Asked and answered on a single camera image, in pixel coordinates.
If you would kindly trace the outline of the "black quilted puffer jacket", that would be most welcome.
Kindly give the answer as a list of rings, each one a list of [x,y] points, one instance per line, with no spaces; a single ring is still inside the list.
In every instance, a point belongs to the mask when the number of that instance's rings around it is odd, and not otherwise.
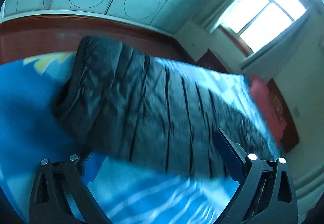
[[[121,41],[86,36],[53,114],[77,141],[138,166],[194,178],[226,174],[213,135],[273,160],[266,139],[220,96]]]

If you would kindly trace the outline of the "dark wooden headboard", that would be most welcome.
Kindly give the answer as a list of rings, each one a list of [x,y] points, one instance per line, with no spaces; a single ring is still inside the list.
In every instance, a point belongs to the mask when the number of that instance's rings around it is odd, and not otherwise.
[[[283,137],[280,140],[280,143],[285,150],[286,153],[289,153],[292,151],[299,143],[300,138],[298,135],[298,131],[296,129],[296,125],[294,123],[293,117],[291,115],[291,112],[287,106],[287,103],[281,94],[277,84],[275,83],[274,79],[270,79],[267,83],[267,87],[270,91],[270,93],[274,93],[278,95],[282,102],[283,106],[283,117],[281,120],[278,120],[279,122],[282,122],[283,120],[286,122],[286,127],[282,129]]]

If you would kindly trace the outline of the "blue patterned bedspread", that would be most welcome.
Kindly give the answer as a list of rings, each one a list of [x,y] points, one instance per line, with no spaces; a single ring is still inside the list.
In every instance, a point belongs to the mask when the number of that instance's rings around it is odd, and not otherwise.
[[[62,161],[77,150],[50,111],[74,58],[73,52],[57,52],[1,65],[1,188],[23,221],[29,219],[40,161]],[[159,63],[217,93],[251,120],[274,156],[284,155],[252,99],[248,78],[167,59]],[[187,180],[98,153],[85,163],[82,180],[114,223],[213,223],[238,187],[229,177]]]

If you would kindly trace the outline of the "small brown embroidered cushion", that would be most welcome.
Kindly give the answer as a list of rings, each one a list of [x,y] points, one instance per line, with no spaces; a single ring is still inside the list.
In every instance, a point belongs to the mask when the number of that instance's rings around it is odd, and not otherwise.
[[[273,115],[277,120],[281,120],[283,117],[283,106],[280,98],[278,97],[278,95],[270,93],[269,101]]]

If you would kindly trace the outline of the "red pillow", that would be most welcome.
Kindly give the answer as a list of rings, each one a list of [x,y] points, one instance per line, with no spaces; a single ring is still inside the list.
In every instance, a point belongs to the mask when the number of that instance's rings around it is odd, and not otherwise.
[[[269,101],[270,91],[267,84],[259,77],[252,76],[250,78],[249,91],[256,105],[260,109],[260,112],[262,113],[270,132],[275,139],[275,142],[279,144],[281,138],[283,137],[282,129],[286,127],[286,122],[284,120],[279,122],[273,115]]]

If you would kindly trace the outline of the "wooden nightstand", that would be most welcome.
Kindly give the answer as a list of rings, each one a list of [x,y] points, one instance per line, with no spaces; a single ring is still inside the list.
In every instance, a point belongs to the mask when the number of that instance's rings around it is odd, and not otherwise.
[[[207,49],[205,54],[203,54],[203,56],[196,61],[196,65],[220,73],[230,73],[216,57],[216,54],[209,49]]]

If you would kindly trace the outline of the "left window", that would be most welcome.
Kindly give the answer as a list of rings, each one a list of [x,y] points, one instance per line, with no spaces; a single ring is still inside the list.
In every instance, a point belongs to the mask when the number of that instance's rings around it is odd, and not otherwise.
[[[304,0],[235,0],[220,26],[248,55],[272,42],[307,11]]]

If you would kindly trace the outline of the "red wooden bed frame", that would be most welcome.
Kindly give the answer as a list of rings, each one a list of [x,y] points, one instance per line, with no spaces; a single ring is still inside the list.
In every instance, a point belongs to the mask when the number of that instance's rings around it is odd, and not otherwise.
[[[1,63],[76,51],[87,35],[120,40],[152,56],[194,63],[185,49],[168,35],[114,20],[63,14],[25,16],[1,23]]]

